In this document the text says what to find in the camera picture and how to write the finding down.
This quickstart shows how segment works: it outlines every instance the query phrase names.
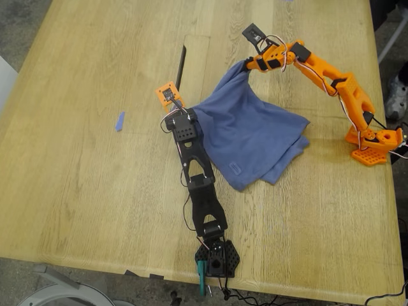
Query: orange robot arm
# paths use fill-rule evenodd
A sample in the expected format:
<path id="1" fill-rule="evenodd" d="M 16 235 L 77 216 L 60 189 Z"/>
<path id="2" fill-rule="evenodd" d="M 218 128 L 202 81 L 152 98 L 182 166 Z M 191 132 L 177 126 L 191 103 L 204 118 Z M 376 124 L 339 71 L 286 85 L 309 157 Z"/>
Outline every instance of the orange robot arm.
<path id="1" fill-rule="evenodd" d="M 368 126 L 374 118 L 375 109 L 367 94 L 359 86 L 351 72 L 341 73 L 326 61 L 307 50 L 303 42 L 284 43 L 278 36 L 265 36 L 254 24 L 242 33 L 258 51 L 258 55 L 245 61 L 247 69 L 257 69 L 267 72 L 293 64 L 306 77 L 329 96 L 338 96 L 343 111 L 351 121 L 352 126 L 346 135 L 346 140 L 358 144 L 358 150 L 351 155 L 365 165 L 385 163 L 388 151 L 401 145 L 404 140 L 402 129 L 396 131 L 384 129 L 373 132 Z M 280 41 L 280 45 L 270 40 L 273 36 Z M 266 42 L 263 50 L 258 48 Z"/>

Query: blue towel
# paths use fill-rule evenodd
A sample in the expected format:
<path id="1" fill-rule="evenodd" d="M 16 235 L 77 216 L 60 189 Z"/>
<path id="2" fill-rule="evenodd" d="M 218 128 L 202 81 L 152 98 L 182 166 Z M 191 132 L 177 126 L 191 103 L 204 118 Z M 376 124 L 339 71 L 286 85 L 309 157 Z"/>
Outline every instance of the blue towel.
<path id="1" fill-rule="evenodd" d="M 236 63 L 214 92 L 193 107 L 208 156 L 237 190 L 257 179 L 276 183 L 309 144 L 301 135 L 309 121 L 261 101 L 249 86 L 249 71 L 242 71 L 243 65 Z"/>

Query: shoe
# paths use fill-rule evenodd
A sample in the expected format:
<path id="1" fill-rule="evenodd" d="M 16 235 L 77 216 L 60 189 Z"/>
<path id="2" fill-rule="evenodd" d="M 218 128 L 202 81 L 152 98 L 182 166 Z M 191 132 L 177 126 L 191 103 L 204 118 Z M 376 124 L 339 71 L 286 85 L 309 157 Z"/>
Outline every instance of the shoe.
<path id="1" fill-rule="evenodd" d="M 405 115 L 408 104 L 408 86 L 402 83 L 398 75 L 391 79 L 388 84 L 390 93 L 385 102 L 385 117 L 399 120 Z"/>

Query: wood grain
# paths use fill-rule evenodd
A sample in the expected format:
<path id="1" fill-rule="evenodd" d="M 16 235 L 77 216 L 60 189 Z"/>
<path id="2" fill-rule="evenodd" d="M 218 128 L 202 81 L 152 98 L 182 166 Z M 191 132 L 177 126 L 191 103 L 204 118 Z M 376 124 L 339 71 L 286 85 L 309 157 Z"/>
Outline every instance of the wood grain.
<path id="1" fill-rule="evenodd" d="M 353 71 L 384 121 L 368 1 L 54 0 L 0 117 L 0 256 L 197 283 L 199 245 L 154 89 L 175 80 L 185 43 L 180 92 L 188 106 L 207 97 L 254 55 L 241 35 L 251 22 Z M 229 285 L 355 304 L 399 291 L 390 165 L 349 157 L 338 101 L 294 67 L 253 71 L 250 83 L 310 120 L 310 146 L 274 186 L 239 193 L 214 169 L 241 257 Z"/>

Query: small blue object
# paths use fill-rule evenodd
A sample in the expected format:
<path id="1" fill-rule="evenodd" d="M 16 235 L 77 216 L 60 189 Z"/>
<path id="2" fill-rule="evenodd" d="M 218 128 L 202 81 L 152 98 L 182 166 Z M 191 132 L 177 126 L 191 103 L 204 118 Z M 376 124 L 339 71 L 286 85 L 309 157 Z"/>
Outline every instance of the small blue object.
<path id="1" fill-rule="evenodd" d="M 116 122 L 116 132 L 122 131 L 123 120 L 125 119 L 125 112 L 121 112 Z"/>

